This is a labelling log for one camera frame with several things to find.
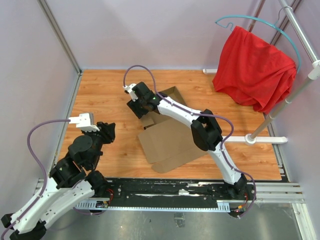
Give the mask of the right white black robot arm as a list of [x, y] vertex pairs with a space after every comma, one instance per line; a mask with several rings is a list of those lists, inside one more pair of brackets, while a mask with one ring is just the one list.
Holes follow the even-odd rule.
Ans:
[[144, 82], [124, 85], [123, 88], [131, 97], [127, 106], [139, 119], [155, 112], [189, 127], [194, 144], [214, 159], [222, 173], [227, 196], [238, 200], [244, 195], [248, 180], [232, 161], [224, 145], [222, 129], [210, 110], [189, 108], [163, 93], [153, 92]]

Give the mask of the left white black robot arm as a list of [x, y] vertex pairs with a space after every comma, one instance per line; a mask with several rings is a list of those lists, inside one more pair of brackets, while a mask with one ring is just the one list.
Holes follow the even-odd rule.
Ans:
[[115, 129], [115, 123], [101, 121], [81, 128], [81, 135], [68, 146], [66, 155], [44, 174], [38, 192], [20, 210], [1, 218], [5, 230], [0, 238], [12, 231], [11, 240], [40, 240], [55, 221], [78, 203], [108, 193], [108, 181], [96, 168], [103, 145], [116, 138]]

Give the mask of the brown cardboard box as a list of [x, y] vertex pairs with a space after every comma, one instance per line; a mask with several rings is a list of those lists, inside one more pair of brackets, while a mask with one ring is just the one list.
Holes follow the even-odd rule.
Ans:
[[143, 131], [138, 138], [156, 173], [168, 173], [207, 154], [195, 145], [191, 129], [169, 116], [149, 112], [140, 122]]

